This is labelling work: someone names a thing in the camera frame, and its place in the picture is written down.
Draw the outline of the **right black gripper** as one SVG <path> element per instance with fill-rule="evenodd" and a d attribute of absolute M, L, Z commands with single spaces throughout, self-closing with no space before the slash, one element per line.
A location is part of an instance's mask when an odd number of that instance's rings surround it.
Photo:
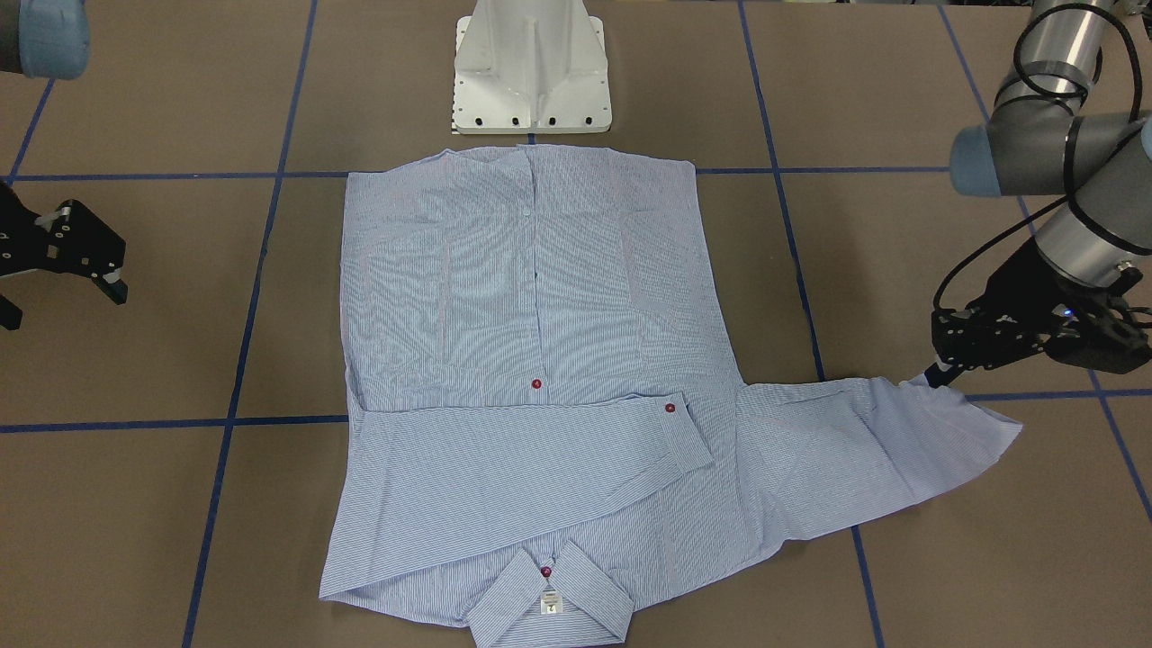
<path fill-rule="evenodd" d="M 39 214 L 3 184 L 1 234 L 1 276 L 35 270 L 86 276 L 112 303 L 127 303 L 129 287 L 121 279 L 126 241 L 82 202 L 68 199 L 55 211 Z M 1 327 L 15 331 L 22 321 L 23 311 L 0 296 Z"/>

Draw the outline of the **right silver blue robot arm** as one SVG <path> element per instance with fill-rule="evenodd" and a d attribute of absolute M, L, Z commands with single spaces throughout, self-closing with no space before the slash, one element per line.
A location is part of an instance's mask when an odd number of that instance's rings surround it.
<path fill-rule="evenodd" d="M 3 1 L 3 71 L 28 78 L 75 80 L 90 59 L 81 1 Z M 46 271 L 85 276 L 112 303 L 124 304 L 126 241 L 78 199 L 40 214 L 3 182 L 1 276 Z"/>

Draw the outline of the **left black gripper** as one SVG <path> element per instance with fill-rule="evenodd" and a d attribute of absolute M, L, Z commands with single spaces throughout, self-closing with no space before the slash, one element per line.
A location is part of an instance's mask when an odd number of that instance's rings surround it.
<path fill-rule="evenodd" d="M 992 372 L 1024 357 L 1045 356 L 1079 366 L 1076 344 L 1081 286 L 1049 269 L 1001 269 L 985 291 L 961 309 L 942 297 L 961 268 L 949 271 L 933 295 L 931 315 L 935 357 L 924 370 L 929 387 L 950 386 L 956 372 Z"/>

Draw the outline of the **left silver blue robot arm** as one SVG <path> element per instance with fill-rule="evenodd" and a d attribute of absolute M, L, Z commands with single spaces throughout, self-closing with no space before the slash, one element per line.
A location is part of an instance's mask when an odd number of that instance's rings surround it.
<path fill-rule="evenodd" d="M 1149 111 L 1119 1 L 1037 1 L 1011 50 L 987 123 L 958 131 L 953 187 L 983 197 L 1044 196 L 1032 238 L 980 295 L 932 299 L 931 387 L 1044 354 L 1092 372 L 1149 364 L 1149 309 L 1126 300 L 1149 261 Z"/>

